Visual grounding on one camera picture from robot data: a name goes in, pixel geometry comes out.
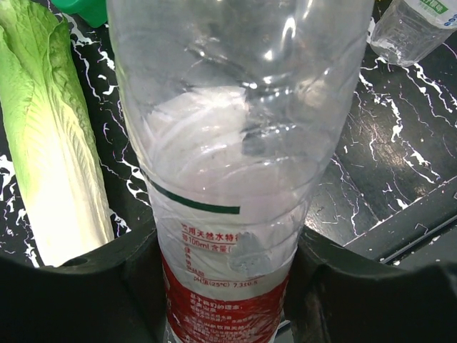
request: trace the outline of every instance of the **white label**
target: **white label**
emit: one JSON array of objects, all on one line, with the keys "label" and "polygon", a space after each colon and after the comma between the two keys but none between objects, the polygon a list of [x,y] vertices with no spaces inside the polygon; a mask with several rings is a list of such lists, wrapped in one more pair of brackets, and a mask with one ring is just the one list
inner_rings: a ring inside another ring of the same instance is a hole
[{"label": "white label", "polygon": [[440,29],[457,29],[457,1],[404,0],[430,24]]}]

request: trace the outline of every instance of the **green object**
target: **green object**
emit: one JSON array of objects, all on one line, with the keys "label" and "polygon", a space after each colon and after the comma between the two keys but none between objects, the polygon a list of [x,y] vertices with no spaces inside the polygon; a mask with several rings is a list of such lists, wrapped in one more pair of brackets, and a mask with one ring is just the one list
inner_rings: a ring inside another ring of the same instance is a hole
[{"label": "green object", "polygon": [[44,264],[59,266],[113,240],[69,25],[31,0],[0,0],[0,104]]},{"label": "green object", "polygon": [[55,7],[66,14],[78,14],[87,24],[99,27],[106,23],[106,0],[51,0]]}]

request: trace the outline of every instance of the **black and white marble surface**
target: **black and white marble surface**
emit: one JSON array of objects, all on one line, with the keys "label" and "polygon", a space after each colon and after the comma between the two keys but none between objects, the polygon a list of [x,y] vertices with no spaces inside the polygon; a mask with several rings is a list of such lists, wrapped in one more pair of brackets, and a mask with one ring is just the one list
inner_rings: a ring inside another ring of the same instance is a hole
[{"label": "black and white marble surface", "polygon": [[[48,0],[39,2],[50,6]],[[371,29],[387,5],[376,2]],[[126,134],[108,25],[92,29],[66,18],[115,234],[151,226],[146,186]],[[386,64],[367,46],[351,112],[307,225],[347,244],[457,175],[456,79],[457,34],[409,68]],[[37,267],[41,260],[3,127],[0,185],[0,256]]]}]

